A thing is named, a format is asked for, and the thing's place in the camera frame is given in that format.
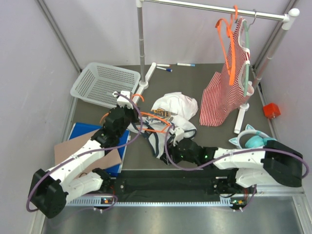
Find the white printed tank top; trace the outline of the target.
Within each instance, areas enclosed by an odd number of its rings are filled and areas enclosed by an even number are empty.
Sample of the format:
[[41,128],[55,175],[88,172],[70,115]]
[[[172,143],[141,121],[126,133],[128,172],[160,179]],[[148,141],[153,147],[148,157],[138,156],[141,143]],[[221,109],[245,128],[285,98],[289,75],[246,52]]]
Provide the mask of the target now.
[[[159,116],[170,122],[174,127],[180,127],[184,130],[184,138],[193,139],[197,134],[197,128],[190,122],[190,119],[196,115],[198,104],[195,98],[188,97],[181,92],[168,93],[158,98],[149,113]],[[141,135],[148,140],[152,149],[152,155],[165,163],[167,158],[165,154],[165,133],[151,132],[147,130],[162,130],[165,124],[148,123],[146,117],[143,118]],[[173,136],[169,133],[168,142],[173,141]]]

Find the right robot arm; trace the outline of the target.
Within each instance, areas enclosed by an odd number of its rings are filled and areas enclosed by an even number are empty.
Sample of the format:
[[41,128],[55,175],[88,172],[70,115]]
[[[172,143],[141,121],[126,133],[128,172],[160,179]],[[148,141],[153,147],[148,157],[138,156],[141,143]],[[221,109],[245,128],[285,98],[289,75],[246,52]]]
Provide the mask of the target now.
[[174,165],[186,161],[196,165],[197,170],[233,170],[234,175],[227,181],[233,193],[258,184],[302,185],[303,156],[276,140],[253,149],[224,149],[201,147],[184,138],[177,144],[167,144],[165,154]]

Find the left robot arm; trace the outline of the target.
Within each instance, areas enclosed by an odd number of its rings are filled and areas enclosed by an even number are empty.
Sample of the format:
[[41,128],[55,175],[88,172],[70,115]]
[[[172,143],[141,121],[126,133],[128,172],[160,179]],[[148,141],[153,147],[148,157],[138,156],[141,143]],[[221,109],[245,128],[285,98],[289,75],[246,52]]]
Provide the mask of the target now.
[[142,123],[139,108],[117,106],[111,109],[104,125],[75,153],[58,165],[39,169],[33,175],[26,201],[28,212],[41,211],[47,218],[57,216],[72,200],[89,192],[109,191],[111,182],[106,172],[96,168],[87,175],[79,175],[92,163],[107,156],[112,150],[131,144],[120,144],[120,138],[131,123]]

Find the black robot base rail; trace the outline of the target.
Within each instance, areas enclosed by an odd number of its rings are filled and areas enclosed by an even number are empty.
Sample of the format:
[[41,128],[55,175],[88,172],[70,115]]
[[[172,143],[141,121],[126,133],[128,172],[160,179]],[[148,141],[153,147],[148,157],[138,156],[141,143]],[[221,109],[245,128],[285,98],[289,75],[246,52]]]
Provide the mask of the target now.
[[124,170],[107,177],[100,192],[112,193],[119,201],[178,202],[216,201],[220,195],[246,195],[235,184],[234,170]]

